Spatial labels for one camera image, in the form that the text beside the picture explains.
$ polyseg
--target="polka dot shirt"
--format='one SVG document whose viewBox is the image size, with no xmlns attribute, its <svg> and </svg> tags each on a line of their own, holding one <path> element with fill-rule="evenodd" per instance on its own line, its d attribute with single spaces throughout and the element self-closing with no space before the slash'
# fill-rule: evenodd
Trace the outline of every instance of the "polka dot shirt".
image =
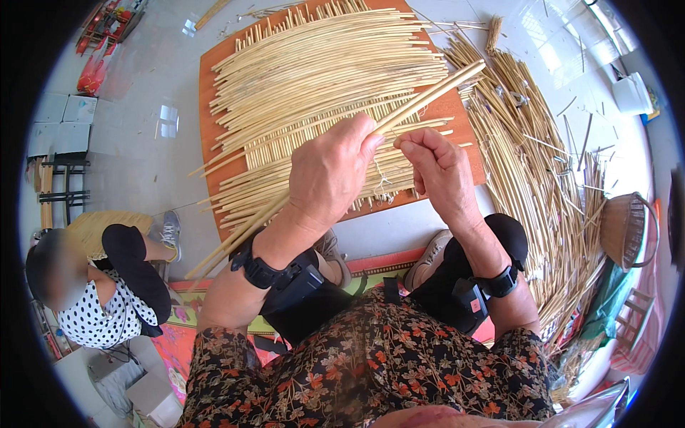
<svg viewBox="0 0 685 428">
<path fill-rule="evenodd" d="M 83 347 L 110 348 L 140 335 L 140 320 L 157 325 L 155 312 L 136 297 L 116 270 L 104 270 L 116 282 L 116 292 L 104 310 L 100 306 L 95 281 L 88 282 L 83 297 L 73 307 L 58 312 L 60 328 Z"/>
</svg>

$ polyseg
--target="right hand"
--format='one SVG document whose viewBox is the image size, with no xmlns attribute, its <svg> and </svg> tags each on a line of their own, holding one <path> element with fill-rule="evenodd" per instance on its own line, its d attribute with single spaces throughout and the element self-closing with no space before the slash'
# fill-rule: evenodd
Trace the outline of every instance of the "right hand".
<svg viewBox="0 0 685 428">
<path fill-rule="evenodd" d="M 483 221 L 466 151 L 433 128 L 402 134 L 395 148 L 414 165 L 414 187 L 427 194 L 433 208 L 453 233 Z"/>
<path fill-rule="evenodd" d="M 344 118 L 292 153 L 290 201 L 302 227 L 320 238 L 352 205 L 366 181 L 366 168 L 385 138 L 372 134 L 365 113 Z"/>
</svg>

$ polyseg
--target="beige shoe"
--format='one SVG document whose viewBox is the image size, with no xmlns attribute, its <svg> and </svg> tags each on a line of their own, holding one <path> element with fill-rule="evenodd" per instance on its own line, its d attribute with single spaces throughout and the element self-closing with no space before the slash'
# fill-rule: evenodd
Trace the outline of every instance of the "beige shoe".
<svg viewBox="0 0 685 428">
<path fill-rule="evenodd" d="M 333 232 L 333 229 L 328 229 L 324 236 L 319 238 L 318 241 L 314 243 L 314 249 L 321 254 L 326 262 L 336 261 L 340 264 L 340 270 L 342 271 L 342 282 L 336 284 L 340 288 L 345 288 L 352 281 L 352 274 L 350 273 L 343 255 L 340 254 L 338 250 L 338 237 Z"/>
<path fill-rule="evenodd" d="M 404 274 L 402 284 L 407 291 L 414 291 L 414 276 L 418 267 L 421 265 L 432 265 L 435 257 L 445 248 L 450 239 L 452 239 L 452 232 L 449 229 L 441 230 L 433 237 L 418 262 Z"/>
</svg>

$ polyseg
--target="white box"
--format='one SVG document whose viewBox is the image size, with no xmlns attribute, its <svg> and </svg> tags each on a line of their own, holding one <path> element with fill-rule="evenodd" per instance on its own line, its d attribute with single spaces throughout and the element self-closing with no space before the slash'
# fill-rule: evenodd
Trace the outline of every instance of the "white box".
<svg viewBox="0 0 685 428">
<path fill-rule="evenodd" d="M 68 95 L 45 93 L 38 103 L 36 122 L 61 122 L 64 116 Z"/>
<path fill-rule="evenodd" d="M 58 133 L 60 129 L 59 123 L 36 122 L 31 128 L 31 135 L 29 136 L 29 146 L 26 150 L 26 156 L 46 156 L 50 153 L 55 153 L 57 147 Z"/>
<path fill-rule="evenodd" d="M 148 373 L 126 390 L 126 396 L 140 413 L 162 428 L 176 426 L 183 407 L 168 382 Z"/>
<path fill-rule="evenodd" d="M 55 141 L 56 153 L 74 153 L 88 151 L 88 137 L 90 124 L 78 122 L 62 122 L 58 128 Z"/>
<path fill-rule="evenodd" d="M 95 115 L 96 105 L 97 98 L 69 95 L 69 99 L 66 101 L 66 109 L 64 110 L 62 121 L 90 124 L 92 123 L 92 118 Z"/>
</svg>

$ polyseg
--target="woven basket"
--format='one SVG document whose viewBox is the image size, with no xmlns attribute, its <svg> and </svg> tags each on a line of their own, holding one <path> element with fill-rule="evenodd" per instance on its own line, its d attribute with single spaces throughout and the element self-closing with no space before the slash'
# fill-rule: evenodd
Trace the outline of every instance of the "woven basket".
<svg viewBox="0 0 685 428">
<path fill-rule="evenodd" d="M 102 232 L 109 225 L 122 224 L 136 226 L 144 235 L 150 232 L 153 219 L 147 214 L 131 211 L 91 211 L 84 212 L 67 226 L 83 242 L 89 260 L 100 260 L 107 255 L 102 248 Z"/>
<path fill-rule="evenodd" d="M 645 235 L 645 207 L 656 224 L 657 241 L 654 252 L 649 257 L 645 256 L 644 261 L 636 263 Z M 659 246 L 659 222 L 654 208 L 639 192 L 622 194 L 609 199 L 604 205 L 599 235 L 602 249 L 614 263 L 627 272 L 631 268 L 646 266 L 654 259 Z"/>
</svg>

